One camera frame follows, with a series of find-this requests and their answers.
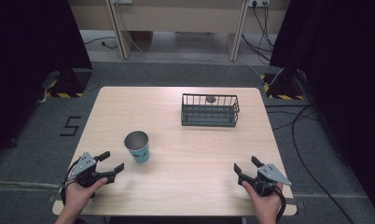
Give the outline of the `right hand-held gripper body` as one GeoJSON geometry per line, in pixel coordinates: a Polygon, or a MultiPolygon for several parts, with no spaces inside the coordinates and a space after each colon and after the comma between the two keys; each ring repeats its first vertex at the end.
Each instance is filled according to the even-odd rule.
{"type": "Polygon", "coordinates": [[[272,194],[278,183],[291,186],[291,181],[281,173],[272,163],[264,164],[264,166],[257,168],[257,176],[251,177],[244,174],[246,179],[238,178],[238,184],[241,185],[246,181],[251,185],[254,191],[261,197],[267,197],[272,194]]]}

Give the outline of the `black stand base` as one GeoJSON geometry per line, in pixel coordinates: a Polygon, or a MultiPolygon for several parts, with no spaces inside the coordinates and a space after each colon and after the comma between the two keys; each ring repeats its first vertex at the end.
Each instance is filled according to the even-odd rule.
{"type": "Polygon", "coordinates": [[[73,69],[71,75],[59,71],[51,72],[43,83],[44,97],[80,98],[88,85],[92,71],[73,69]]]}
{"type": "Polygon", "coordinates": [[[276,73],[260,75],[264,92],[271,99],[303,100],[304,95],[293,75],[288,75],[284,69],[276,73]]]}

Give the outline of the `person's right hand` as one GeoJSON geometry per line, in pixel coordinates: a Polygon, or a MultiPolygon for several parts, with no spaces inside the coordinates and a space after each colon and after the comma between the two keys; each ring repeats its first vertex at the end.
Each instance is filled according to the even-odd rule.
{"type": "Polygon", "coordinates": [[[253,211],[256,218],[276,217],[277,219],[277,215],[281,208],[282,201],[276,193],[273,193],[268,197],[261,197],[257,195],[253,187],[249,185],[246,181],[243,181],[242,185],[251,198],[253,211]]]}

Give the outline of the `black curtain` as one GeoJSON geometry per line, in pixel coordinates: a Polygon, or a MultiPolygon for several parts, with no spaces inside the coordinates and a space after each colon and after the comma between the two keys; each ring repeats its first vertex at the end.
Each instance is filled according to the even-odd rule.
{"type": "Polygon", "coordinates": [[[305,73],[375,207],[375,0],[290,0],[271,64],[305,73]]]}
{"type": "Polygon", "coordinates": [[[91,68],[68,0],[0,0],[0,149],[49,73],[91,68]]]}

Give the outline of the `black wire basket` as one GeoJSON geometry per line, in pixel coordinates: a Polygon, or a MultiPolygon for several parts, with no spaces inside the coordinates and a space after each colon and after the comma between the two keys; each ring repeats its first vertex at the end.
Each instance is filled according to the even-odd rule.
{"type": "Polygon", "coordinates": [[[240,113],[237,95],[183,93],[183,126],[235,127],[240,113]]]}

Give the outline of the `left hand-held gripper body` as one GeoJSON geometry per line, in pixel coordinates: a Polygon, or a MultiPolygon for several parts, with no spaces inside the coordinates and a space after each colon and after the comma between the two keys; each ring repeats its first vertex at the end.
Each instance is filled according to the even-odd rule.
{"type": "Polygon", "coordinates": [[[80,186],[88,188],[101,178],[107,178],[107,184],[113,183],[116,176],[104,176],[103,173],[96,171],[97,162],[89,152],[84,152],[78,159],[77,164],[73,166],[70,180],[75,180],[80,186]]]}

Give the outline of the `beige wooden desk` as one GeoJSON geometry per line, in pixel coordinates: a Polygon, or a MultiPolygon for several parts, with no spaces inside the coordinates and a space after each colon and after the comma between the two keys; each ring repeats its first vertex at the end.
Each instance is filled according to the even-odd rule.
{"type": "Polygon", "coordinates": [[[81,30],[112,30],[120,58],[130,57],[133,32],[217,33],[237,59],[242,35],[279,33],[291,0],[251,9],[247,0],[67,0],[81,30]]]}

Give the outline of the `teal metal cup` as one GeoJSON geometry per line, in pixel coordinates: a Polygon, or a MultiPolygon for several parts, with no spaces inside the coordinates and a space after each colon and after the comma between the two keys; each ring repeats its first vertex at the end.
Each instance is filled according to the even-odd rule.
{"type": "Polygon", "coordinates": [[[128,133],[124,139],[124,146],[129,150],[136,162],[146,162],[149,157],[149,138],[143,131],[128,133]]]}

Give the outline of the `person's left hand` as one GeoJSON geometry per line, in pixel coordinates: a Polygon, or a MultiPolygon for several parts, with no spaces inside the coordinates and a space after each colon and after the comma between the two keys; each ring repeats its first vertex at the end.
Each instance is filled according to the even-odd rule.
{"type": "Polygon", "coordinates": [[[107,181],[106,177],[101,178],[88,188],[80,186],[76,181],[70,181],[66,187],[65,205],[62,211],[69,217],[78,216],[88,204],[92,194],[104,186],[107,181]]]}

